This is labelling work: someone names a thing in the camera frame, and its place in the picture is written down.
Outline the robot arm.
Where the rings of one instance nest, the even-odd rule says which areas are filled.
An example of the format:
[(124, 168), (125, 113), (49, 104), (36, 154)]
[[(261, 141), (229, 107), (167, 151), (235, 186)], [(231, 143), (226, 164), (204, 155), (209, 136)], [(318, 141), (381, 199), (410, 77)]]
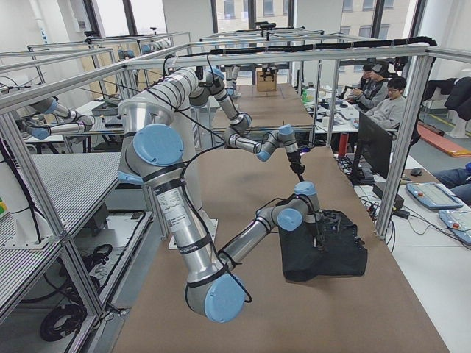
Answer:
[[(186, 104), (196, 106), (209, 96), (216, 98), (230, 122), (225, 146), (248, 151), (260, 161), (284, 148), (291, 170), (299, 177), (288, 198), (259, 209), (251, 223), (221, 249), (215, 247), (208, 225), (188, 194), (185, 172), (191, 161), (184, 159), (183, 139), (172, 127), (175, 115), (183, 114)], [(152, 190), (188, 269), (185, 300), (192, 311), (226, 323), (251, 302), (233, 269), (274, 228), (280, 231), (287, 280), (304, 282), (317, 276), (341, 275), (339, 256), (331, 242), (321, 232), (308, 234), (308, 225), (323, 216), (314, 184), (302, 178), (305, 167), (294, 130), (284, 125), (264, 144), (246, 138), (251, 118), (235, 108), (216, 69), (179, 68), (120, 103), (118, 110), (127, 118), (118, 177)]]
[(262, 162), (266, 162), (276, 149), (283, 147), (291, 170), (297, 175), (299, 181), (304, 180), (305, 166), (302, 164), (300, 148), (290, 124), (272, 130), (265, 140), (252, 140), (248, 138), (248, 133), (252, 128), (252, 118), (250, 114), (236, 108), (229, 90), (225, 87), (224, 76), (212, 66), (206, 69), (198, 66), (196, 77), (199, 82), (197, 89), (190, 95), (190, 104), (193, 107), (199, 107), (206, 103), (210, 96), (214, 97), (228, 120), (222, 137), (224, 146), (251, 152)]

